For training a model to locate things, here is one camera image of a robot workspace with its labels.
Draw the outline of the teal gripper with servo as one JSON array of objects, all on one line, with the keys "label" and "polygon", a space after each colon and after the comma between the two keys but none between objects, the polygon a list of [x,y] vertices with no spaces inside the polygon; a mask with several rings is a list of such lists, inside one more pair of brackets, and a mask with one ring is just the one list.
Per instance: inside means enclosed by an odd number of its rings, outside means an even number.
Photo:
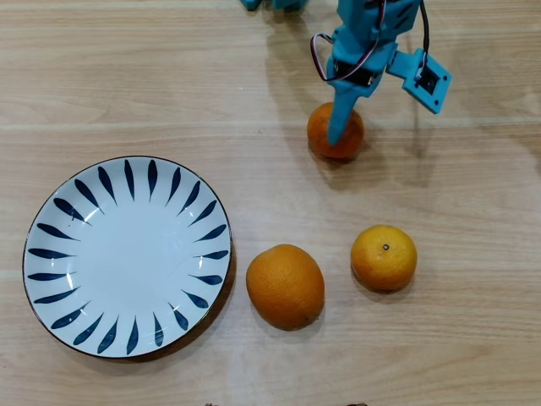
[{"label": "teal gripper with servo", "polygon": [[335,90],[328,140],[335,146],[341,140],[359,97],[370,97],[378,87],[387,64],[396,53],[395,41],[358,42],[342,25],[332,36],[331,57],[327,63],[329,84]]}]

